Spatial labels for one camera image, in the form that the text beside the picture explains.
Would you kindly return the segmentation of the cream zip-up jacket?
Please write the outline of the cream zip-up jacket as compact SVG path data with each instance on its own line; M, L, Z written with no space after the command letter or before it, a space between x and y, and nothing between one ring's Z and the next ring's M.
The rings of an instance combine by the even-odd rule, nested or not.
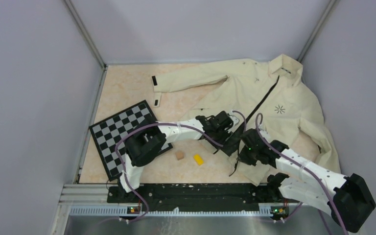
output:
M263 115L263 128L271 140L291 145L300 132L318 145L316 164L340 172L338 153L330 131L325 125L316 95L301 81L303 65L280 55L269 62L236 59L200 64L152 77L156 93L170 93L215 84L219 88L208 93L182 117L211 116L221 111L240 111L243 117L233 129L244 131L255 127L258 113ZM247 165L238 162L237 151L230 157L221 150L217 155L236 165L237 172L257 185L264 182L269 165Z

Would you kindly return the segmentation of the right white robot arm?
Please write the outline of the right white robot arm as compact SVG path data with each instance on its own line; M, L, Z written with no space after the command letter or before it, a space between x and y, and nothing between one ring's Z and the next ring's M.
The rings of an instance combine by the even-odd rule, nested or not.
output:
M290 199L327 213L347 232L357 233L376 208L373 196L358 174L346 176L307 160L286 144L268 143L262 130L249 129L240 138L242 163L270 165L279 172L267 178L268 197Z

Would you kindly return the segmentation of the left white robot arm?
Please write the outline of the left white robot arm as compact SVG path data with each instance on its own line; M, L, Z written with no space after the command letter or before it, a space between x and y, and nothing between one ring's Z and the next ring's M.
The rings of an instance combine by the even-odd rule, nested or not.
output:
M231 129L240 122L235 114L236 111L221 111L217 115L196 116L178 122L159 122L147 117L115 146L122 164L119 197L125 202L135 200L144 167L159 156L167 144L206 139L213 147L222 148L232 134Z

